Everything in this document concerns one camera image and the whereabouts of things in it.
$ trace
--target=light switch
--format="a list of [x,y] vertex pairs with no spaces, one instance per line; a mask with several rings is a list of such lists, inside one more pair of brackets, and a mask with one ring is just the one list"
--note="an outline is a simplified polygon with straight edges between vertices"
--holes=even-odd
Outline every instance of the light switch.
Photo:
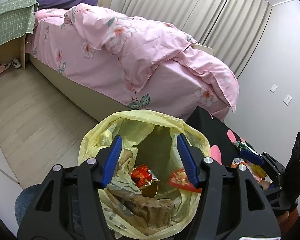
[[292,96],[287,95],[283,101],[286,105],[288,105],[290,103],[291,99],[292,99]]
[[275,84],[273,84],[273,86],[270,88],[270,91],[272,92],[272,93],[274,93],[275,92],[275,90],[277,89],[277,85],[275,85]]

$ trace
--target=pink floral bedding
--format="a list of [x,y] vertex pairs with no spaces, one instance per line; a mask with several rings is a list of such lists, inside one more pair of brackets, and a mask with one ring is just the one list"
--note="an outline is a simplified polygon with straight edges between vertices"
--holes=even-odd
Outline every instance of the pink floral bedding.
[[233,73],[192,49],[196,41],[171,24],[85,4],[35,16],[26,52],[74,82],[132,109],[183,119],[197,106],[219,119],[235,111],[239,89]]

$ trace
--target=metal bolt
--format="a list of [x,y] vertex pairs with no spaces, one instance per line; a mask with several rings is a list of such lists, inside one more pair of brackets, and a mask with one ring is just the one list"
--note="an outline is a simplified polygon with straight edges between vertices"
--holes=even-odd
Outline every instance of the metal bolt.
[[95,164],[97,162],[97,160],[95,158],[90,158],[87,160],[87,163],[92,165],[92,164]]
[[61,165],[60,164],[54,165],[52,169],[53,169],[53,171],[60,171]]
[[245,171],[247,169],[246,165],[240,164],[239,165],[239,170]]
[[211,157],[205,157],[203,160],[207,164],[213,163],[213,159]]

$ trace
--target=blue denim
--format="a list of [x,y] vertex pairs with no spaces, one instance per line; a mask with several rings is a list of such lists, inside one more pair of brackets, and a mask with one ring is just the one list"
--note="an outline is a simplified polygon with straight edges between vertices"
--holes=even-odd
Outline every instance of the blue denim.
[[[27,187],[17,197],[14,205],[14,212],[19,226],[21,224],[23,216],[26,213],[28,206],[30,205],[34,196],[38,193],[39,189],[40,189],[40,184]],[[80,210],[79,210],[79,198],[76,190],[72,190],[71,202],[72,202],[72,218],[74,224],[74,232],[80,236],[83,236],[83,229],[81,225]]]

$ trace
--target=wooden floor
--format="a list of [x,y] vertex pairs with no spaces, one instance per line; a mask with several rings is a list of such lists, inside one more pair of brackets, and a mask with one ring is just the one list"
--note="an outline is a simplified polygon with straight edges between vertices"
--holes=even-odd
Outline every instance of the wooden floor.
[[21,187],[41,183],[51,167],[77,165],[83,136],[97,121],[30,63],[0,74],[0,147]]

